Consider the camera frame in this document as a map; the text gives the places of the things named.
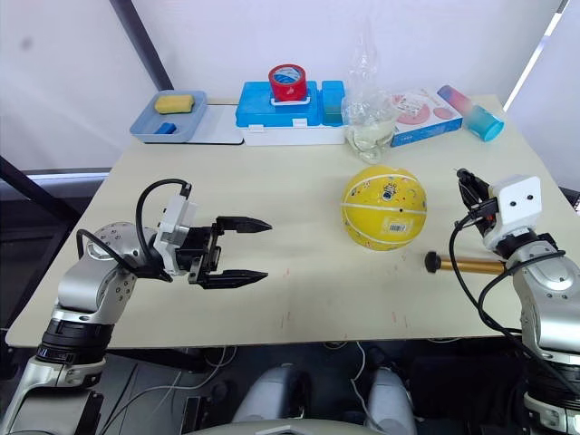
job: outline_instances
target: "yellow sponge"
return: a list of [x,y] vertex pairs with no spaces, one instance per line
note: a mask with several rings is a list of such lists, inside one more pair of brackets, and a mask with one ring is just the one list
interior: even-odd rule
[[187,113],[194,103],[193,95],[161,95],[155,101],[155,110],[161,114]]

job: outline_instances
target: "floor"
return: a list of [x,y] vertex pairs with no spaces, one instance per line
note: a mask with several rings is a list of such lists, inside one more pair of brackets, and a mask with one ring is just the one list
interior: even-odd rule
[[[89,201],[89,198],[84,198],[77,201],[76,206],[83,209]],[[16,240],[5,235],[14,230],[15,225],[20,229],[22,226],[36,229],[40,226],[43,230],[48,228],[46,234],[50,234],[50,225],[53,225],[50,218],[43,217],[40,212],[31,212],[30,209],[25,215],[36,216],[36,219],[31,222],[21,219],[19,218],[22,216],[21,212],[14,207],[17,205],[5,207],[3,204],[0,209],[0,218],[3,222],[3,239],[0,245],[0,302],[2,306],[0,322],[3,341],[7,319],[49,240],[48,236]],[[454,398],[455,402],[450,402],[447,407],[449,412],[445,415],[444,412],[433,411],[432,409],[435,408],[433,403],[431,414],[425,408],[424,413],[429,418],[417,420],[420,435],[516,433],[513,424],[509,424],[509,416],[503,421],[506,424],[501,425],[501,428],[498,426],[479,427],[477,423],[474,426],[474,421],[477,419],[474,418],[473,410],[476,407],[476,400],[473,398],[478,395],[478,388],[488,388],[490,384],[503,388],[511,382],[515,383],[514,380],[518,377],[518,361],[502,339],[458,340],[450,343],[423,340],[368,342],[363,343],[362,346],[367,355],[365,370],[358,382],[363,397],[368,395],[374,370],[381,365],[391,366],[406,382],[411,382],[411,389],[418,394],[427,394],[429,397],[428,394],[431,393],[435,398],[431,401],[446,400],[445,392],[438,391],[440,387],[436,382],[431,382],[431,378],[433,381],[445,382],[444,377],[448,376],[448,382],[454,382],[454,379],[459,378],[458,373],[461,372],[462,379],[466,380],[465,385],[455,385],[452,388],[457,393]],[[31,349],[10,351],[13,352],[11,355],[14,356],[16,372],[8,374],[3,372],[4,378],[0,380],[0,413],[4,412],[10,401],[26,360],[34,354],[34,350]],[[204,356],[210,361],[217,362],[221,351],[221,349],[206,350]],[[227,355],[229,356],[231,352],[233,349],[229,348]],[[203,373],[181,372],[166,366],[113,354],[108,355],[107,360],[101,382],[95,388],[105,397],[101,407],[99,430],[110,418],[113,409],[118,410],[133,394],[152,386],[171,385],[180,373],[180,386],[196,385],[209,374],[209,370]],[[513,375],[511,378],[508,377],[508,371],[487,370],[486,367],[492,367],[498,361],[515,368],[511,373]],[[143,395],[115,420],[107,434],[179,434],[185,401],[188,397],[198,395],[212,398],[205,423],[207,426],[227,423],[231,421],[237,406],[251,384],[264,371],[283,363],[294,364],[297,369],[307,373],[311,380],[311,406],[308,417],[339,421],[360,421],[363,418],[361,405],[349,382],[361,364],[361,353],[355,343],[347,343],[344,346],[336,343],[326,346],[323,343],[246,346],[237,348],[237,354],[232,362],[220,369],[216,377],[199,390],[170,391],[169,393],[167,390],[162,390]],[[434,367],[446,367],[446,370],[434,372],[430,376],[429,370],[434,370]],[[492,372],[490,381],[484,382],[487,385],[470,385],[469,379],[478,378],[482,371]],[[413,379],[423,379],[424,384],[413,386]],[[429,405],[429,401],[425,401],[421,406],[425,407],[425,403]]]

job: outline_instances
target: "red tape roll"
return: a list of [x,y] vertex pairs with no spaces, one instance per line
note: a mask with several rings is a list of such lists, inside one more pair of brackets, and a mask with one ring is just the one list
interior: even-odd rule
[[303,100],[308,94],[305,70],[292,63],[278,65],[268,74],[272,92],[281,102]]

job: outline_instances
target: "white wall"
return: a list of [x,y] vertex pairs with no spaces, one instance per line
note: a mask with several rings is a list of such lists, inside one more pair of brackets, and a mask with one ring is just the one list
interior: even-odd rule
[[556,182],[580,190],[580,1],[571,0],[509,116]]
[[176,87],[237,97],[298,63],[344,78],[369,17],[392,91],[453,83],[505,101],[560,0],[134,0]]
[[0,151],[19,169],[112,166],[156,91],[106,0],[2,0],[0,64]]
[[[279,63],[344,78],[371,18],[392,91],[504,101],[560,0],[134,0],[176,88],[236,98]],[[109,167],[155,92],[106,0],[0,1],[0,146],[20,169]]]

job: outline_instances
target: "metal pole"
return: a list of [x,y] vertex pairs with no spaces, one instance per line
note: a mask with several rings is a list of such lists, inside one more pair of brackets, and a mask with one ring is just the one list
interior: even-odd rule
[[157,89],[159,91],[173,89],[173,84],[171,84],[133,2],[131,0],[109,1]]

